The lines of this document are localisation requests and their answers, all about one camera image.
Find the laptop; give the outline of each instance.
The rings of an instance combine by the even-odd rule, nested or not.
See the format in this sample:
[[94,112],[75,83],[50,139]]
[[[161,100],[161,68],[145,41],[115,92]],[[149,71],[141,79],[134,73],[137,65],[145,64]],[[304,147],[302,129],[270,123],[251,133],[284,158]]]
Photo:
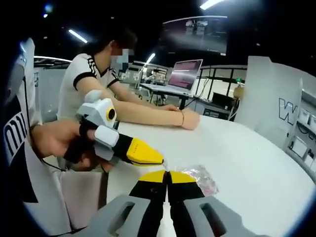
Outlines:
[[152,85],[142,83],[141,86],[155,91],[190,95],[203,59],[176,62],[168,85]]

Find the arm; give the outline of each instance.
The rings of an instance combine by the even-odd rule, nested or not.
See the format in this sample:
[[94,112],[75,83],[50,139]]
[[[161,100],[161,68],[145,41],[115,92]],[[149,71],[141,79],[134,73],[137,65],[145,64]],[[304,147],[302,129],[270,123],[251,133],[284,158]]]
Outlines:
[[147,106],[150,108],[156,108],[155,105],[148,103],[147,101],[139,99],[135,94],[126,89],[119,81],[112,84],[109,89],[117,96],[120,101],[131,102],[138,105]]
[[102,90],[101,98],[112,100],[117,118],[120,121],[151,125],[181,126],[183,124],[183,114],[181,112],[161,111],[139,104],[119,101],[96,78],[83,78],[77,83],[76,88],[82,94],[87,94],[91,90]]

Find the laptop screen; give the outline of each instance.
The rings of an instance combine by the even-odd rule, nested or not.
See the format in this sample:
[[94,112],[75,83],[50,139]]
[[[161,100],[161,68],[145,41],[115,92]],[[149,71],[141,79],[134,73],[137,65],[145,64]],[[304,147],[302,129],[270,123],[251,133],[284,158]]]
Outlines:
[[177,62],[172,70],[169,85],[191,90],[203,59]]

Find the plastic bag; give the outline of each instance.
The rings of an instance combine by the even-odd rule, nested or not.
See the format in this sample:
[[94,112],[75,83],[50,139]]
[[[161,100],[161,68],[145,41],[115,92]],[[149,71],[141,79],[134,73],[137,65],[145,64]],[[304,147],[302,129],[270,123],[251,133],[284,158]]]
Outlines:
[[219,190],[215,181],[203,165],[188,166],[186,168],[180,168],[177,171],[195,178],[197,185],[206,197],[218,193]]

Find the dark hair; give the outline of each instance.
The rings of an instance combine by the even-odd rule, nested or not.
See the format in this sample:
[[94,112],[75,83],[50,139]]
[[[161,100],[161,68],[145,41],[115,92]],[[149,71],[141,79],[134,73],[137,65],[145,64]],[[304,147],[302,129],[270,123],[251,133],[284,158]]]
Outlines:
[[94,55],[101,52],[113,40],[120,48],[133,49],[136,45],[137,37],[129,28],[118,23],[112,23],[96,36],[94,41],[85,44],[81,48],[80,53]]

